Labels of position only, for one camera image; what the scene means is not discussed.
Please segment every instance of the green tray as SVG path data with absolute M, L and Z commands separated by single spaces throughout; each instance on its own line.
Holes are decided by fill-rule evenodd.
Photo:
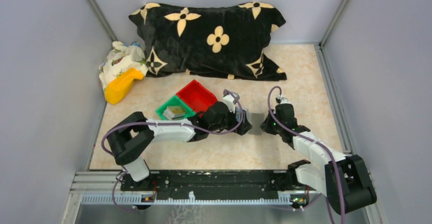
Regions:
M 191 117 L 195 115 L 195 112 L 189 108 L 179 97 L 174 95 L 170 100 L 168 100 L 166 103 L 164 103 L 161 107 L 159 107 L 156 110 L 156 113 L 160 116 L 160 118 L 164 121 L 167 121 L 167 119 L 163 116 L 165 109 L 167 109 L 168 106 L 181 106 L 186 111 L 186 114 L 183 116 L 183 118 Z

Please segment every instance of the yellow object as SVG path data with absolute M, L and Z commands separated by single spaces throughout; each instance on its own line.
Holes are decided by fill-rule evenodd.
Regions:
M 105 99 L 110 104 L 119 103 L 132 88 L 134 80 L 141 80 L 143 78 L 144 75 L 140 71 L 134 68 L 128 69 L 106 86 Z

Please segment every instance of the pillowcase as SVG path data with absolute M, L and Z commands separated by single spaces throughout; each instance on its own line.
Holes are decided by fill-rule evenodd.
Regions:
M 129 15 L 145 41 L 147 76 L 187 72 L 207 77 L 286 80 L 263 50 L 286 21 L 272 5 L 186 8 L 147 3 Z

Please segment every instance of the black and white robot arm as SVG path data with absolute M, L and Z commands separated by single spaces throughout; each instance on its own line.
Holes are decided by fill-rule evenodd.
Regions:
M 340 214 L 338 184 L 331 158 L 323 148 L 326 147 L 338 166 L 345 212 L 349 213 L 375 203 L 376 193 L 363 159 L 358 155 L 349 156 L 332 149 L 318 139 L 309 128 L 298 125 L 294 116 L 294 108 L 288 99 L 279 95 L 276 102 L 278 105 L 272 111 L 274 116 L 295 133 L 282 128 L 270 114 L 261 124 L 261 128 L 267 133 L 280 135 L 283 142 L 307 156 L 314 163 L 301 160 L 290 164 L 288 173 L 292 176 L 293 184 L 307 185 L 321 192 L 328 198 L 332 208 Z M 301 135 L 312 139 L 312 142 Z
M 194 142 L 207 138 L 213 131 L 222 130 L 244 135 L 252 125 L 247 109 L 241 111 L 236 107 L 238 100 L 237 93 L 225 91 L 222 102 L 218 101 L 207 111 L 182 120 L 162 121 L 147 119 L 142 112 L 131 114 L 116 125 L 106 138 L 116 164 L 125 168 L 132 179 L 139 182 L 150 175 L 148 166 L 140 157 L 150 143 Z

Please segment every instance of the plastic container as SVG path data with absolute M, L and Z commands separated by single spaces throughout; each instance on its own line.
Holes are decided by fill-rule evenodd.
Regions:
M 164 103 L 161 107 L 159 107 L 156 110 L 156 113 L 160 116 L 160 118 L 164 121 L 167 121 L 167 119 L 164 117 L 164 111 L 167 109 L 168 106 L 181 106 L 184 108 L 184 111 L 186 114 L 183 116 L 183 118 L 191 117 L 195 115 L 195 112 L 187 106 L 179 97 L 174 95 L 170 100 L 168 100 L 166 103 Z
M 206 111 L 218 100 L 216 96 L 196 80 L 192 80 L 176 94 L 195 113 Z

